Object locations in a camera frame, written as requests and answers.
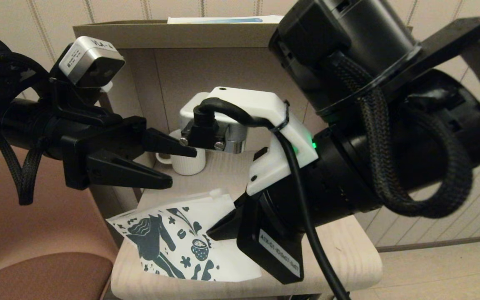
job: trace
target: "pink chair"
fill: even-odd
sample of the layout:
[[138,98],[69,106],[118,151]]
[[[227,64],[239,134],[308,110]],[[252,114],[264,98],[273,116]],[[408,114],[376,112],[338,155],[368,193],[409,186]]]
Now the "pink chair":
[[[26,151],[15,148],[23,163]],[[0,153],[0,300],[99,300],[118,248],[89,190],[65,186],[42,158],[34,203],[21,207]]]

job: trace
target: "white mug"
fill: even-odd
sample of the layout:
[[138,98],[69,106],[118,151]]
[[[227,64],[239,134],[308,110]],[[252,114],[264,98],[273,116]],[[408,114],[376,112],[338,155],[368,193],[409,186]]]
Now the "white mug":
[[[170,137],[180,139],[181,129],[177,129],[170,133]],[[172,165],[173,170],[181,175],[194,175],[201,172],[205,168],[205,149],[196,148],[196,157],[170,155],[169,159],[165,159],[155,154],[157,160],[165,165]]]

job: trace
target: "beige wall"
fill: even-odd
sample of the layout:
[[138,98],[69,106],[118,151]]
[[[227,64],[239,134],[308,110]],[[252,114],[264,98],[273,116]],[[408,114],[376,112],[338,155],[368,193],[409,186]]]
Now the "beige wall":
[[[0,39],[13,51],[28,55],[45,68],[50,68],[59,53],[73,41],[72,25],[127,19],[166,19],[171,17],[223,17],[238,15],[282,15],[294,0],[6,0],[0,1]],[[459,17],[480,15],[480,0],[389,0],[402,20],[412,26],[416,38],[423,40],[451,20]],[[168,60],[168,53],[158,52],[162,66],[179,68]],[[455,58],[440,66],[465,84],[480,99],[480,83],[462,59]],[[132,63],[132,73],[145,74]],[[183,78],[172,74],[172,86]],[[141,93],[153,93],[151,87]],[[202,90],[208,89],[202,82]],[[34,99],[32,91],[23,95]],[[166,118],[175,112],[175,107],[166,107]],[[310,106],[303,106],[307,115]],[[119,107],[122,114],[142,114],[149,118],[149,110],[143,107]],[[318,120],[309,127],[319,126]],[[372,241],[379,246],[427,243],[480,236],[480,167],[474,170],[475,183],[469,201],[455,214],[442,220],[406,218],[387,209],[358,214],[357,219],[366,229]],[[424,198],[434,191],[428,188],[415,194]]]

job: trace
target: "chair backrest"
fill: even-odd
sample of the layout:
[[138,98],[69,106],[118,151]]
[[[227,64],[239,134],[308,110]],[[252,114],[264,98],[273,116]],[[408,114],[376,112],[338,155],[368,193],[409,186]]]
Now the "chair backrest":
[[[19,160],[26,150],[14,148]],[[34,203],[18,205],[18,196],[0,153],[0,270],[55,253],[90,253],[112,263],[118,248],[89,190],[65,186],[60,161],[42,158]]]

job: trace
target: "wooden tabletop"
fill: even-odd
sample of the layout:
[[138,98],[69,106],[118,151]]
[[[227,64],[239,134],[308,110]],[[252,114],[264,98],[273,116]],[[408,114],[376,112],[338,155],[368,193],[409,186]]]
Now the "wooden tabletop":
[[[176,174],[170,165],[157,163],[155,169],[173,177],[167,190],[147,190],[139,209],[167,203],[176,196],[226,188],[233,199],[245,192],[248,169],[254,152],[226,154],[207,152],[207,164],[199,174]],[[381,258],[354,216],[319,226],[318,235],[325,253],[348,290],[368,288],[380,281]],[[242,282],[206,282],[181,280],[143,271],[138,252],[124,241],[112,270],[112,292],[124,300],[196,300],[255,298],[263,296],[332,294],[312,249],[302,241],[305,279],[282,285],[265,270],[262,277]]]

